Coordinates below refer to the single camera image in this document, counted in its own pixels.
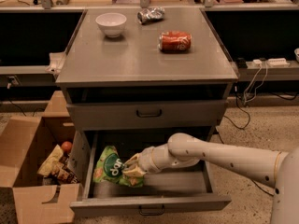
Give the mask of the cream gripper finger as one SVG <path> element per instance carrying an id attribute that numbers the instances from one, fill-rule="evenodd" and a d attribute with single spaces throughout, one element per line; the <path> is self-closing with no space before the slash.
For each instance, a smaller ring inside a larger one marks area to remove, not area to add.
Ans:
<path id="1" fill-rule="evenodd" d="M 125 162 L 125 167 L 126 168 L 135 168 L 138 165 L 138 161 L 139 161 L 139 153 L 136 153 L 135 155 L 133 155 L 128 161 Z"/>
<path id="2" fill-rule="evenodd" d="M 145 171 L 143 171 L 140 167 L 138 166 L 128 166 L 122 170 L 122 172 L 126 176 L 130 177 L 142 177 L 145 175 Z"/>

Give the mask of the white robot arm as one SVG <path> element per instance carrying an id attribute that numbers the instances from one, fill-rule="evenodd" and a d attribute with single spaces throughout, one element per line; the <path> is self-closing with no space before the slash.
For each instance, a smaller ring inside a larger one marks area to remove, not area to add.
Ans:
<path id="1" fill-rule="evenodd" d="M 242 175 L 272 188 L 271 224 L 299 224 L 299 148 L 290 152 L 238 147 L 202 141 L 175 133 L 157 147 L 136 153 L 123 173 L 142 177 L 163 169 L 190 167 L 200 160 Z"/>

